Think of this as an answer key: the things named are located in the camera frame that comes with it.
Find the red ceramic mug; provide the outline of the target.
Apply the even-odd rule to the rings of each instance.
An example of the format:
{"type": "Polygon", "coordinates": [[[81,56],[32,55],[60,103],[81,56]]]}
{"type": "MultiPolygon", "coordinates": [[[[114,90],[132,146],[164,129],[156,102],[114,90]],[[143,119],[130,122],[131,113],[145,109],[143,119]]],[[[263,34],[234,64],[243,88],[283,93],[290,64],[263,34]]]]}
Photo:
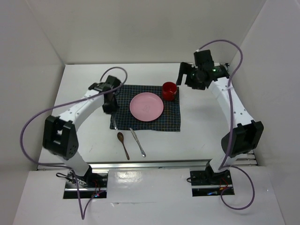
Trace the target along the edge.
{"type": "Polygon", "coordinates": [[[165,82],[162,85],[162,96],[166,101],[173,101],[177,93],[177,86],[173,82],[165,82]]]}

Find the brown wooden spoon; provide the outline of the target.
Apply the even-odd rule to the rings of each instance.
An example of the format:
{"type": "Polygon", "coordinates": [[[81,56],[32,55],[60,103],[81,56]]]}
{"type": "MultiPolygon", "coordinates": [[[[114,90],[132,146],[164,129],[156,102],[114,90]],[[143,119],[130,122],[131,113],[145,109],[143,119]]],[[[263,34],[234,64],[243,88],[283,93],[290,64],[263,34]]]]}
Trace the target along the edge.
{"type": "Polygon", "coordinates": [[[125,144],[124,144],[124,136],[123,136],[123,134],[121,132],[118,132],[117,133],[117,138],[118,138],[118,140],[121,142],[121,144],[123,146],[123,149],[125,151],[127,160],[130,160],[129,154],[128,154],[127,149],[126,149],[125,144]]]}

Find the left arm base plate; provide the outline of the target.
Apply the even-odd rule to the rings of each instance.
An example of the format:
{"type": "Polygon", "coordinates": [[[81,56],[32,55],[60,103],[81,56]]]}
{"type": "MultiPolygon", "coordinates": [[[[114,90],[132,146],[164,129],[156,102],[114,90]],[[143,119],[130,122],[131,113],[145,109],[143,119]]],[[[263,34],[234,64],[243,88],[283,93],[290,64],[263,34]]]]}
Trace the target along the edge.
{"type": "Polygon", "coordinates": [[[65,179],[65,187],[63,199],[77,199],[77,188],[79,188],[80,198],[89,199],[94,197],[96,199],[106,198],[107,197],[107,182],[108,182],[108,173],[96,173],[96,176],[90,181],[83,181],[80,178],[77,178],[78,185],[75,181],[75,176],[68,172],[67,174],[56,173],[57,178],[65,179]]]}

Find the silver metal fork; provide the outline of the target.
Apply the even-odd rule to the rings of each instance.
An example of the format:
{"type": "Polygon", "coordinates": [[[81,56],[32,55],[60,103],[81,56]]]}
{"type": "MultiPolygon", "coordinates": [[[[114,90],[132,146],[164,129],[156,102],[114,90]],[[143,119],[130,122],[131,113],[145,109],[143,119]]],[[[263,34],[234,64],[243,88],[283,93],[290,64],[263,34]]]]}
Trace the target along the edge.
{"type": "Polygon", "coordinates": [[[114,114],[112,115],[112,123],[113,123],[114,129],[115,129],[115,130],[118,130],[117,124],[116,124],[116,119],[115,119],[115,115],[114,115],[114,114]]]}

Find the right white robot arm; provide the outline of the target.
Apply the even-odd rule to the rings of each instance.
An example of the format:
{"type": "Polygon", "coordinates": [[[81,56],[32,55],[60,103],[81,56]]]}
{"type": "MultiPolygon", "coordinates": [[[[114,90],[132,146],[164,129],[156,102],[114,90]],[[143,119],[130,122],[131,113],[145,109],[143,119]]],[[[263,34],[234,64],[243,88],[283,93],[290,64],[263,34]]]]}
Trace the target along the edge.
{"type": "Polygon", "coordinates": [[[221,140],[222,152],[206,164],[202,179],[217,183],[227,175],[229,167],[254,150],[262,136],[264,126],[247,112],[234,90],[231,77],[223,65],[215,66],[210,50],[194,52],[193,64],[182,62],[176,85],[184,83],[195,90],[209,89],[217,99],[229,126],[229,133],[221,140]]]}

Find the dark checkered cloth placemat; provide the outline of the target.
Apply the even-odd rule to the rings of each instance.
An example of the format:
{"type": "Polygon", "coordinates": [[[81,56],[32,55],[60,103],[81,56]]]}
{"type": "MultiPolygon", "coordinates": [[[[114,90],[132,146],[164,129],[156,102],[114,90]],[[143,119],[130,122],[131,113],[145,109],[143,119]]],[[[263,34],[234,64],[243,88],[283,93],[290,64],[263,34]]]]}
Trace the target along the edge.
{"type": "MultiPolygon", "coordinates": [[[[114,114],[118,130],[154,130],[164,132],[180,131],[180,100],[179,93],[173,101],[166,101],[162,98],[161,86],[149,85],[124,85],[116,94],[119,110],[114,114]],[[143,122],[137,120],[130,112],[129,104],[134,96],[143,92],[150,92],[158,95],[164,104],[164,110],[160,117],[154,121],[143,122]]],[[[110,129],[114,129],[112,117],[110,129]]]]}

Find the silver metal knife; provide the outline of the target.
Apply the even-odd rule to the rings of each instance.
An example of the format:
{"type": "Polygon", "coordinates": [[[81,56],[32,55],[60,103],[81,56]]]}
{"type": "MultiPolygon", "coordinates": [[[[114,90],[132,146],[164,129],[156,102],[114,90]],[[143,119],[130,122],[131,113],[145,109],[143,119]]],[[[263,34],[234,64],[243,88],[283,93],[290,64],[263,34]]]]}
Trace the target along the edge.
{"type": "Polygon", "coordinates": [[[130,128],[129,130],[130,130],[130,132],[132,133],[132,135],[133,135],[133,137],[134,137],[136,143],[138,144],[138,146],[139,146],[139,148],[140,148],[141,155],[145,158],[145,157],[146,157],[146,153],[144,152],[144,150],[143,150],[143,148],[142,148],[142,146],[141,146],[141,144],[140,144],[140,142],[139,142],[139,139],[138,139],[138,137],[137,137],[135,131],[134,131],[132,128],[130,128]]]}

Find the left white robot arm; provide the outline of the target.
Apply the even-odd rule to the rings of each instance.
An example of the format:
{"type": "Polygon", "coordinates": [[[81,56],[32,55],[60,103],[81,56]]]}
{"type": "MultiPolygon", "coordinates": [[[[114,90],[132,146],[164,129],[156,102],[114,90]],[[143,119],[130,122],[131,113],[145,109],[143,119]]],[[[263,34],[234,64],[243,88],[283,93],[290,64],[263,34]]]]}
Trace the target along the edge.
{"type": "Polygon", "coordinates": [[[91,166],[78,152],[77,131],[98,108],[102,107],[106,114],[118,110],[115,92],[107,93],[107,91],[117,88],[120,84],[121,81],[111,75],[105,82],[93,83],[81,102],[74,104],[59,116],[50,115],[45,120],[43,147],[74,170],[75,180],[82,187],[94,184],[101,177],[92,172],[91,166]]]}

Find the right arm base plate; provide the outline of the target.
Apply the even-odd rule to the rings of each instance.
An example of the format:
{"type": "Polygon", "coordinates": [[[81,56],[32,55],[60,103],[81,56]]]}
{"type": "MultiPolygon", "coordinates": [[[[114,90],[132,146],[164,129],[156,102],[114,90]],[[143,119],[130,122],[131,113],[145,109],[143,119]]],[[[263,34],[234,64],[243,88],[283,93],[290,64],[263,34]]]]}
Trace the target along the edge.
{"type": "Polygon", "coordinates": [[[190,171],[187,182],[191,184],[192,196],[235,195],[231,174],[227,170],[221,175],[209,178],[205,171],[190,171]]]}

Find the pink plastic plate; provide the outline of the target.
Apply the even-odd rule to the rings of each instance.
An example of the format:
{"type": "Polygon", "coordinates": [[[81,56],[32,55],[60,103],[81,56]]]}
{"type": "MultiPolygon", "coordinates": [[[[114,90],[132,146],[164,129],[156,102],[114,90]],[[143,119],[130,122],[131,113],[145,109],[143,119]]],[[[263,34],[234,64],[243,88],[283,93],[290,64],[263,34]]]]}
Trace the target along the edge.
{"type": "Polygon", "coordinates": [[[164,110],[164,104],[158,95],[143,92],[132,98],[129,109],[137,120],[149,122],[160,117],[164,110]]]}

